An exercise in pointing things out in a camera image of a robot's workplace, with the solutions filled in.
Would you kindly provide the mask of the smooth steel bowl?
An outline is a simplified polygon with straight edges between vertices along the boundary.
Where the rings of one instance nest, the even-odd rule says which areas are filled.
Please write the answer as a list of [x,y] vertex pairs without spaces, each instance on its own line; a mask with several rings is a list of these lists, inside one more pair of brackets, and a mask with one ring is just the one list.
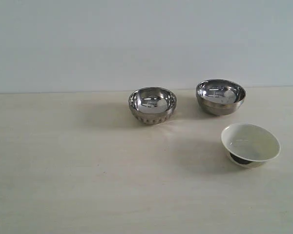
[[214,116],[236,112],[246,97],[246,91],[241,85],[225,79],[204,80],[198,83],[195,91],[201,109]]

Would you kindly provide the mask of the white ceramic bowl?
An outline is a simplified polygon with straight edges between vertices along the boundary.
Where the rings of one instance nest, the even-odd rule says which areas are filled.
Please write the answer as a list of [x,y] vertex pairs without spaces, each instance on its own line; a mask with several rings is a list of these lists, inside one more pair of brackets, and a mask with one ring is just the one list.
[[281,146],[274,134],[249,123],[234,123],[223,129],[221,143],[229,160],[243,168],[256,168],[277,158]]

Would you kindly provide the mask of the dimpled steel bowl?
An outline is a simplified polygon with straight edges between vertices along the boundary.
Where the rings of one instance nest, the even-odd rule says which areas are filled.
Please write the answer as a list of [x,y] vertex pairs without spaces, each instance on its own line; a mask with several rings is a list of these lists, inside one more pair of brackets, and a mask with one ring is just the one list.
[[169,120],[176,109],[176,95],[165,88],[145,87],[128,97],[132,115],[145,125],[156,125]]

